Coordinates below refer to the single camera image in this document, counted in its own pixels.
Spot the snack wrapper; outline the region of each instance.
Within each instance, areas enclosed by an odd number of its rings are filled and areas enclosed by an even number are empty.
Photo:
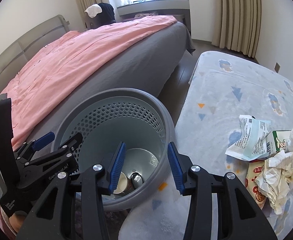
[[[255,183],[255,179],[261,173],[263,166],[264,161],[251,162],[248,166],[248,174],[245,179],[245,187],[260,209],[264,207],[266,197],[261,192],[259,192],[258,186]]]

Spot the windowsill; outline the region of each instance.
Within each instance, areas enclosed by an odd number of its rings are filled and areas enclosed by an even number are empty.
[[[161,9],[190,9],[189,0],[151,0],[120,6],[117,8],[120,16]]]

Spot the wooden floor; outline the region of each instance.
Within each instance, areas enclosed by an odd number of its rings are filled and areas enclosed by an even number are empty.
[[[240,52],[228,49],[220,49],[212,45],[202,44],[196,40],[193,40],[193,43],[196,50],[193,52],[192,55],[185,51],[182,59],[171,74],[168,81],[165,83],[160,95],[158,96],[158,99],[168,109],[174,125],[176,125],[176,122],[180,116],[187,92],[190,87],[188,82],[197,63],[197,60],[203,52],[210,50],[220,51],[258,63],[255,59],[247,57]]]

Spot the metal screw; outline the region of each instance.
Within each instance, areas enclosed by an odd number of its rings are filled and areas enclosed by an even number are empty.
[[[59,179],[63,179],[63,178],[65,178],[66,177],[66,173],[63,171],[63,172],[60,172],[59,174],[58,174],[58,178]]]
[[[93,169],[94,169],[95,171],[100,171],[100,170],[102,170],[102,165],[100,165],[100,164],[95,164],[95,165],[93,166]]]
[[[235,179],[235,174],[232,173],[232,172],[229,172],[226,176],[227,176],[229,179]]]
[[[196,171],[199,171],[200,170],[200,167],[198,165],[193,165],[191,167],[191,170],[196,172]]]

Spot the white wall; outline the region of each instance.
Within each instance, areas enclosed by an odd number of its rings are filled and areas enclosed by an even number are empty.
[[[189,3],[192,38],[212,41],[217,6],[216,0],[189,0]]]
[[[0,54],[24,33],[58,14],[71,30],[85,29],[76,0],[2,0],[0,2]]]
[[[261,32],[256,51],[259,63],[293,81],[293,1],[262,0]]]

